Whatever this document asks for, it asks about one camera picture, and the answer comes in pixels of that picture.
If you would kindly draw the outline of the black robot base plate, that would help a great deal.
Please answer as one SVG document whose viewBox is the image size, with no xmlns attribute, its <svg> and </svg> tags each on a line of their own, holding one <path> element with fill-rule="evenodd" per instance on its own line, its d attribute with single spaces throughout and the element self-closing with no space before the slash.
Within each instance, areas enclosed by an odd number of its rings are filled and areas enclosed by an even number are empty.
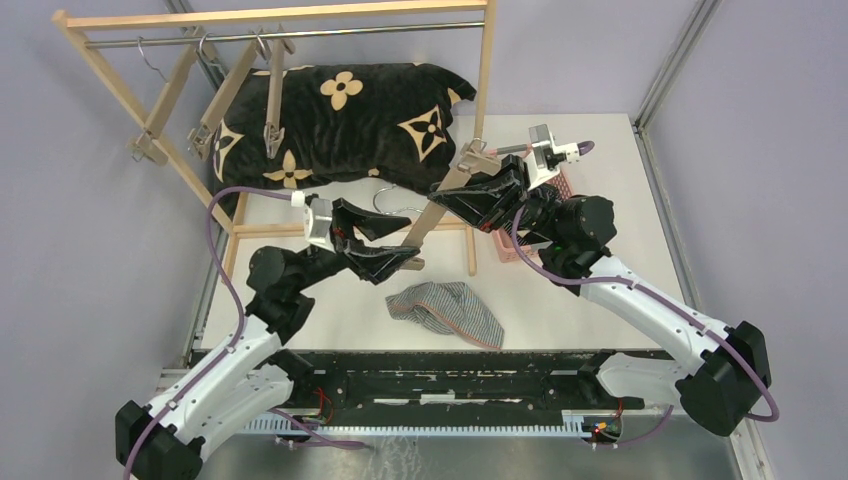
<svg viewBox="0 0 848 480">
<path fill-rule="evenodd" d="M 630 413 L 590 379 L 586 351 L 295 351 L 262 359 L 294 371 L 285 408 L 332 427 L 542 427 L 570 411 Z"/>
</svg>

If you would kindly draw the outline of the grey striped underwear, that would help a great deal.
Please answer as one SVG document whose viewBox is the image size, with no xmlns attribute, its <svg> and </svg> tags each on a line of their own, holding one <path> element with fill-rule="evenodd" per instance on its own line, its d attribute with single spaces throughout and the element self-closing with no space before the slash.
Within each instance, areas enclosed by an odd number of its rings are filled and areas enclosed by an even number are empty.
<svg viewBox="0 0 848 480">
<path fill-rule="evenodd" d="M 425 282 L 385 298 L 391 318 L 413 322 L 439 335 L 456 336 L 480 349 L 498 351 L 505 330 L 464 282 Z"/>
</svg>

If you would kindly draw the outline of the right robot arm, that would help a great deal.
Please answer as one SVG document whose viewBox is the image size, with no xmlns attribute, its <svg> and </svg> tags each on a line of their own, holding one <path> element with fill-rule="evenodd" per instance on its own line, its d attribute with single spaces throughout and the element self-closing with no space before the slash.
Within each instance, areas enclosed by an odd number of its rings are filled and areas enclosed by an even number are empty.
<svg viewBox="0 0 848 480">
<path fill-rule="evenodd" d="M 728 436 L 745 419 L 780 417 L 770 393 L 764 334 L 701 313 L 642 279 L 608 245 L 616 236 L 614 204 L 596 195 L 561 198 L 531 185 L 524 162 L 509 156 L 495 176 L 434 190 L 430 202 L 482 231 L 503 230 L 513 241 L 547 242 L 538 260 L 523 262 L 554 285 L 623 319 L 666 353 L 639 357 L 596 354 L 579 378 L 578 394 L 591 407 L 616 398 L 681 407 L 697 425 Z"/>
</svg>

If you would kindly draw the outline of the wooden hanger with grey underwear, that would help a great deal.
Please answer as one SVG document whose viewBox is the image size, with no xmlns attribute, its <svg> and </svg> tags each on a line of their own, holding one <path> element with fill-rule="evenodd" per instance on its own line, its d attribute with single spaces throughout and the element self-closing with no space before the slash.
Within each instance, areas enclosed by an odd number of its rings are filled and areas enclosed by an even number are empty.
<svg viewBox="0 0 848 480">
<path fill-rule="evenodd" d="M 455 166 L 452 166 L 438 185 L 437 190 L 453 189 L 465 186 L 465 183 L 470 178 L 469 167 L 475 159 L 497 158 L 494 153 L 490 153 L 486 149 L 486 144 L 479 138 L 474 138 L 466 143 L 459 152 L 459 161 Z M 467 271 L 468 275 L 473 277 L 477 274 L 477 254 L 476 242 L 472 228 L 466 223 L 455 220 L 453 217 L 443 221 L 443 217 L 448 213 L 446 209 L 435 203 L 428 202 L 423 212 L 414 219 L 410 232 L 406 234 L 402 245 L 422 247 L 426 236 L 437 227 L 449 227 L 450 229 L 458 229 L 464 232 L 467 250 Z"/>
</svg>

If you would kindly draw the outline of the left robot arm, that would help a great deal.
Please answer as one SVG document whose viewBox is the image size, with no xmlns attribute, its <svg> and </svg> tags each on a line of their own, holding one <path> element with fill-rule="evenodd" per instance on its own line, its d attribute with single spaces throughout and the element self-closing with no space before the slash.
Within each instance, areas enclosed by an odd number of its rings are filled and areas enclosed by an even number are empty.
<svg viewBox="0 0 848 480">
<path fill-rule="evenodd" d="M 116 414 L 116 457 L 126 479 L 194 479 L 230 436 L 261 413 L 307 404 L 314 379 L 297 358 L 276 360 L 315 306 L 304 290 L 349 270 L 378 285 L 420 250 L 372 246 L 411 225 L 410 218 L 361 209 L 316 195 L 299 199 L 307 247 L 257 249 L 247 284 L 254 296 L 238 302 L 236 326 L 194 368 L 147 404 L 127 402 Z"/>
</svg>

